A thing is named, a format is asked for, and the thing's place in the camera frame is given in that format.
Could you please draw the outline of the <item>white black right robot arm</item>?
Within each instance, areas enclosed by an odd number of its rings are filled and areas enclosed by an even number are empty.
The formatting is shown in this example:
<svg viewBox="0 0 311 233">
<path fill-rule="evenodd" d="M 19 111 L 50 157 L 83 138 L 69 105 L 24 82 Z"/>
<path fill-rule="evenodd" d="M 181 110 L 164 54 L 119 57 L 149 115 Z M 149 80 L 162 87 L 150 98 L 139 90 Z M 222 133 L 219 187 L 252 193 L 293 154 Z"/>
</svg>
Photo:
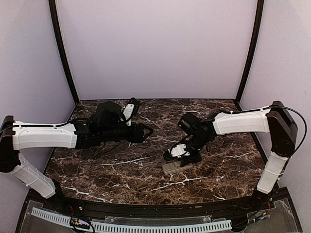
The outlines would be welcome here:
<svg viewBox="0 0 311 233">
<path fill-rule="evenodd" d="M 230 133 L 262 132 L 271 137 L 271 153 L 257 184 L 255 195 L 248 199 L 248 207 L 259 210 L 282 175 L 288 160 L 300 147 L 297 143 L 298 126 L 290 115 L 292 111 L 281 101 L 259 109 L 238 112 L 220 110 L 204 119 L 192 113 L 184 114 L 178 126 L 190 136 L 169 149 L 169 155 L 182 160 L 181 166 L 201 161 L 200 150 L 218 135 Z"/>
</svg>

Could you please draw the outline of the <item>white remote control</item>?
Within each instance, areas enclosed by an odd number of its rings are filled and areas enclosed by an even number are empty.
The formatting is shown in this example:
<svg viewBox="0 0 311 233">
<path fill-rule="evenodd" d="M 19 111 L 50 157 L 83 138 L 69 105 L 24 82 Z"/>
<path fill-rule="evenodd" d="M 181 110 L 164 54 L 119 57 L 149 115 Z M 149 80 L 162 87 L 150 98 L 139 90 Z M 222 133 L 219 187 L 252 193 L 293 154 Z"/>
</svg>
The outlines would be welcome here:
<svg viewBox="0 0 311 233">
<path fill-rule="evenodd" d="M 181 171 L 188 170 L 193 167 L 192 163 L 187 164 L 185 166 L 181 166 L 180 164 L 181 164 L 180 161 L 164 164 L 162 166 L 164 174 L 165 175 L 175 174 Z"/>
</svg>

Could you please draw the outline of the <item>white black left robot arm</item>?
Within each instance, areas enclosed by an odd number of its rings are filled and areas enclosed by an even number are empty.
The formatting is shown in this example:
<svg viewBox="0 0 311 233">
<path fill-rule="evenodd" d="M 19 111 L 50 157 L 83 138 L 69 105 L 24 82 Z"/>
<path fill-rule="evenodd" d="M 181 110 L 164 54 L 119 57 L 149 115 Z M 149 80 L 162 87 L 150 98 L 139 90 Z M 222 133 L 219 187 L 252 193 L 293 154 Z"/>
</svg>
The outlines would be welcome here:
<svg viewBox="0 0 311 233">
<path fill-rule="evenodd" d="M 16 176 L 34 189 L 57 211 L 69 207 L 68 200 L 56 181 L 46 177 L 21 154 L 28 148 L 88 149 L 105 142 L 142 143 L 153 129 L 132 122 L 140 102 L 130 99 L 125 108 L 112 102 L 100 103 L 88 118 L 75 118 L 66 123 L 34 124 L 15 121 L 6 116 L 0 128 L 0 171 Z"/>
</svg>

